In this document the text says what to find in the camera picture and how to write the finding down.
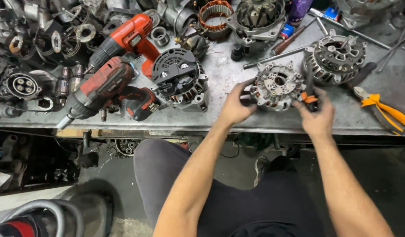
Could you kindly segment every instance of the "steel table surface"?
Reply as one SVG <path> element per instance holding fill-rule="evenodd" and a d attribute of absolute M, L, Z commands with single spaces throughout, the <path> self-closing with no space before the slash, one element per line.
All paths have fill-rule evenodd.
<path fill-rule="evenodd" d="M 312 16 L 307 15 L 303 24 L 310 21 Z M 331 27 L 338 34 L 349 35 L 349 32 L 338 29 L 323 20 L 326 28 Z M 393 46 L 398 39 L 401 30 L 393 30 L 388 23 L 370 26 L 368 29 L 361 30 L 383 43 Z M 169 48 L 174 48 L 175 42 L 173 32 L 169 32 L 169 45 L 159 48 L 163 52 Z M 322 34 L 317 24 L 310 25 L 290 46 L 285 50 L 293 50 L 302 46 L 307 46 L 315 40 L 319 40 Z M 376 60 L 385 49 L 368 42 L 366 49 L 366 62 Z M 269 49 L 254 58 L 243 59 L 240 62 L 233 62 L 230 59 L 230 53 L 233 46 L 232 35 L 223 42 L 211 42 L 210 48 L 202 59 L 202 65 L 205 73 L 208 75 L 208 85 L 210 90 L 210 99 L 208 111 L 206 113 L 182 112 L 173 107 L 167 107 L 154 112 L 147 120 L 136 122 L 121 107 L 119 112 L 107 114 L 107 121 L 102 122 L 100 115 L 89 119 L 76 119 L 68 128 L 89 128 L 89 129 L 138 129 L 138 130 L 167 130 L 167 131 L 208 131 L 211 125 L 216 121 L 221 106 L 226 99 L 227 94 L 233 86 L 257 74 L 257 68 L 243 70 L 244 64 L 254 62 L 258 59 L 269 57 Z M 286 64 L 293 61 L 294 67 L 300 71 L 303 53 L 297 53 L 282 59 L 276 60 L 276 64 Z M 144 57 L 137 59 L 127 55 L 134 65 L 140 70 Z M 130 83 L 132 86 L 151 88 L 153 83 L 142 74 L 136 80 Z M 405 113 L 405 51 L 399 49 L 394 57 L 389 61 L 381 74 L 373 72 L 363 83 L 360 84 L 370 93 L 379 93 L 381 99 L 396 105 Z M 360 102 L 347 92 L 338 87 L 325 88 L 329 97 L 336 107 L 333 133 L 340 135 L 390 135 L 382 129 L 379 122 L 369 113 L 360 107 Z M 65 111 L 50 112 L 47 114 L 26 112 L 18 118 L 0 119 L 0 127 L 29 127 L 29 128 L 55 128 L 56 124 L 65 115 Z M 284 112 L 264 112 L 258 109 L 252 116 L 244 122 L 232 127 L 235 132 L 268 132 L 268 133 L 301 133 L 303 132 L 301 118 L 295 108 Z"/>

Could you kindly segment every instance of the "red cordless drill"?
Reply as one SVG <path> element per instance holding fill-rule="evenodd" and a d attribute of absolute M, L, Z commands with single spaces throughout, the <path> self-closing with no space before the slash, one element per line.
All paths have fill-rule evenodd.
<path fill-rule="evenodd" d="M 134 77 L 131 63 L 113 57 L 88 80 L 83 79 L 78 90 L 69 94 L 65 110 L 68 114 L 56 125 L 64 129 L 74 119 L 88 119 L 111 104 L 112 100 L 129 100 L 126 110 L 134 120 L 142 121 L 158 109 L 160 102 L 148 88 L 127 86 Z"/>
<path fill-rule="evenodd" d="M 156 47 L 146 39 L 151 33 L 153 23 L 149 16 L 136 14 L 113 31 L 100 47 L 91 55 L 87 72 L 97 71 L 109 59 L 135 52 L 147 60 L 142 64 L 142 73 L 151 78 L 153 62 L 160 55 Z"/>

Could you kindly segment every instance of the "right hand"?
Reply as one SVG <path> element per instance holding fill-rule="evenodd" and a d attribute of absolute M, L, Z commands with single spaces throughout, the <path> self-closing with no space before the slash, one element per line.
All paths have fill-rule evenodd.
<path fill-rule="evenodd" d="M 302 116 L 302 126 L 312 141 L 332 139 L 334 113 L 336 109 L 331 104 L 326 91 L 314 87 L 315 94 L 319 99 L 318 112 L 310 112 L 306 105 L 300 101 L 294 101 L 295 106 Z"/>

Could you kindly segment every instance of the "concrete floor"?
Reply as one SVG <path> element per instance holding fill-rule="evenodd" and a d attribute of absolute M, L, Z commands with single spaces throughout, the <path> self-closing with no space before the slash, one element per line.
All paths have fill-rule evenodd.
<path fill-rule="evenodd" d="M 227 142 L 222 154 L 233 156 L 237 147 Z M 254 162 L 260 155 L 273 159 L 277 151 L 255 153 L 241 148 L 236 158 L 220 156 L 215 179 L 224 184 L 251 189 L 255 178 Z M 359 182 L 374 200 L 396 236 L 405 236 L 405 152 L 402 149 L 345 150 L 343 157 Z M 316 155 L 303 151 L 295 165 L 313 197 L 323 219 L 326 235 L 333 237 L 331 220 L 325 202 Z M 106 147 L 100 148 L 99 166 L 81 171 L 79 183 L 92 189 L 110 192 L 115 199 L 115 220 L 112 237 L 151 236 L 134 176 L 133 159 L 111 159 Z"/>

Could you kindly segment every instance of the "black pants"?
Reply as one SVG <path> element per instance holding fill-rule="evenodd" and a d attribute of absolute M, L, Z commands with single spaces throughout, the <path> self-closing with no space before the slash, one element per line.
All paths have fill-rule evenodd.
<path fill-rule="evenodd" d="M 153 227 L 190 155 L 186 149 L 162 139 L 145 140 L 137 147 L 135 177 Z M 324 236 L 314 202 L 290 159 L 274 159 L 267 171 L 251 190 L 213 180 L 199 219 L 198 236 L 227 237 L 242 225 L 257 221 L 297 224 L 313 236 Z"/>

